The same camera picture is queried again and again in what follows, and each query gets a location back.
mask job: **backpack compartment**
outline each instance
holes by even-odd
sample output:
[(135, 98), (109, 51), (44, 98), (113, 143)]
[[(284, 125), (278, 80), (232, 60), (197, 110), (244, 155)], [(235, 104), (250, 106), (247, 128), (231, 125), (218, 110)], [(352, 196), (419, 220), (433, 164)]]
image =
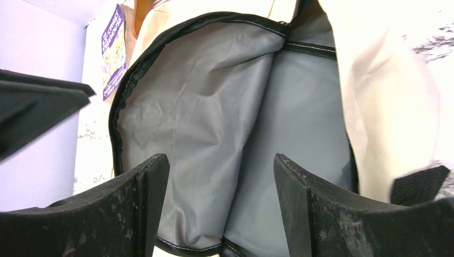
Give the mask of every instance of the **backpack compartment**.
[(274, 155), (350, 187), (329, 23), (321, 10), (291, 33), (253, 15), (204, 17), (162, 33), (125, 74), (109, 125), (116, 174), (167, 154), (157, 245), (168, 252), (212, 255), (224, 240), (288, 256)]

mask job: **stitching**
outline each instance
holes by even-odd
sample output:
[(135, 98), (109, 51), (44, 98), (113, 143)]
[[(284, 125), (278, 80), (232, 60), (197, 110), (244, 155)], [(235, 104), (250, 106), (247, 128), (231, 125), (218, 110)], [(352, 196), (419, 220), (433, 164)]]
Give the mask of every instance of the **stitching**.
[[(137, 70), (140, 69), (140, 66), (142, 66), (142, 64), (143, 64), (144, 61), (145, 61), (145, 59), (143, 59), (143, 60), (139, 63), (139, 65), (137, 65)], [(125, 93), (126, 93), (128, 87), (129, 87), (129, 84), (130, 84), (130, 82), (131, 82), (131, 79), (132, 79), (132, 77), (133, 77), (135, 74), (136, 74), (136, 72), (133, 72), (133, 73), (129, 76), (129, 80), (128, 80), (128, 82), (126, 83), (125, 90), (124, 90), (123, 93), (122, 93), (122, 96), (121, 96), (121, 98), (120, 98), (121, 101), (118, 103), (118, 105), (120, 105), (120, 104), (123, 102), (123, 97), (125, 96)]]
[(249, 21), (249, 20), (231, 20), (231, 21), (233, 21), (233, 22), (249, 23), (249, 24), (252, 24), (252, 25), (256, 25), (256, 26), (261, 27), (261, 28), (263, 28), (263, 29), (266, 29), (266, 30), (268, 30), (268, 31), (272, 31), (272, 32), (274, 32), (274, 33), (276, 33), (276, 34), (278, 34), (278, 35), (280, 35), (280, 36), (282, 36), (282, 37), (285, 37), (285, 34), (279, 32), (279, 31), (275, 31), (275, 30), (272, 29), (272, 28), (265, 27), (265, 26), (263, 26), (263, 25), (260, 25), (260, 24), (258, 24), (258, 23), (255, 23), (255, 22), (253, 22), (253, 21)]
[(311, 47), (311, 46), (305, 46), (305, 45), (302, 45), (302, 44), (293, 44), (293, 43), (285, 43), (285, 44), (289, 44), (289, 45), (296, 46), (296, 47), (312, 48), (312, 49), (316, 49), (316, 50), (320, 50), (320, 51), (327, 51), (327, 52), (336, 53), (336, 51), (334, 51), (334, 50), (323, 49), (323, 48), (318, 48), (318, 47)]
[(237, 251), (235, 248), (233, 248), (229, 243), (225, 243), (225, 245), (226, 245), (228, 248), (230, 248), (230, 250), (232, 250), (234, 253), (236, 253), (238, 256), (244, 256), (243, 254), (238, 253), (238, 251)]
[(217, 244), (217, 245), (214, 245), (214, 246), (209, 246), (207, 248), (203, 248), (203, 249), (192, 249), (192, 248), (188, 248), (188, 247), (183, 247), (183, 246), (178, 246), (178, 245), (175, 245), (174, 243), (171, 243), (159, 236), (156, 236), (156, 238), (160, 241), (162, 241), (163, 243), (165, 244), (168, 244), (168, 245), (171, 245), (172, 247), (174, 248), (177, 248), (177, 249), (181, 249), (181, 250), (189, 250), (189, 251), (196, 251), (196, 252), (203, 252), (203, 251), (206, 251), (206, 250), (210, 250), (210, 249), (213, 249), (213, 248), (216, 248), (216, 247), (219, 247), (222, 245), (222, 243), (220, 244)]

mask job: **cream canvas fabric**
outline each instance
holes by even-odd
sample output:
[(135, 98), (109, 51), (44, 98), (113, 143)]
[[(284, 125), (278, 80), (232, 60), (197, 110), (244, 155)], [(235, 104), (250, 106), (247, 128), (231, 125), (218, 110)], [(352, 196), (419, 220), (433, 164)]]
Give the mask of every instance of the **cream canvas fabric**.
[[(296, 0), (171, 0), (143, 22), (134, 62), (164, 30), (215, 11), (289, 22)], [(424, 63), (393, 33), (387, 8), (361, 0), (319, 0), (334, 33), (345, 125), (360, 194), (389, 202), (394, 179), (433, 165), (440, 96)]]
[(239, 12), (290, 22), (297, 0), (170, 0), (152, 9), (143, 21), (131, 63), (139, 58), (159, 33), (209, 12)]

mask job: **black piping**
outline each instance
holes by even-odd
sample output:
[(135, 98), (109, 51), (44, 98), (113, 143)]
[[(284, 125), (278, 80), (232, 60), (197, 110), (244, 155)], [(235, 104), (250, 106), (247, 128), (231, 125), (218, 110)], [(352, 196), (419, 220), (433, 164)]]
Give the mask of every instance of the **black piping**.
[(334, 47), (326, 47), (318, 44), (301, 43), (295, 41), (286, 41), (282, 49), (336, 60), (336, 49)]
[(213, 256), (221, 252), (223, 244), (214, 245), (203, 249), (190, 249), (186, 247), (177, 246), (160, 237), (156, 237), (156, 246), (161, 250), (176, 255), (176, 256)]
[(224, 243), (224, 250), (220, 253), (221, 257), (231, 257), (233, 254), (235, 257), (246, 257), (239, 249), (238, 246), (227, 238), (222, 239)]

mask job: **black plastic piece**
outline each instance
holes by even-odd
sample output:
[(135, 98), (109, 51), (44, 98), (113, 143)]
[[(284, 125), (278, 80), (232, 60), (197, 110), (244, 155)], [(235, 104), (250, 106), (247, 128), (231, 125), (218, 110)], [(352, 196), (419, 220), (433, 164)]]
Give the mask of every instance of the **black plastic piece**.
[(158, 154), (47, 208), (0, 213), (0, 255), (150, 257), (168, 176), (169, 161)]
[(90, 103), (85, 84), (0, 70), (0, 161)]
[(274, 175), (290, 256), (454, 253), (454, 198), (404, 207), (365, 198), (277, 154)]

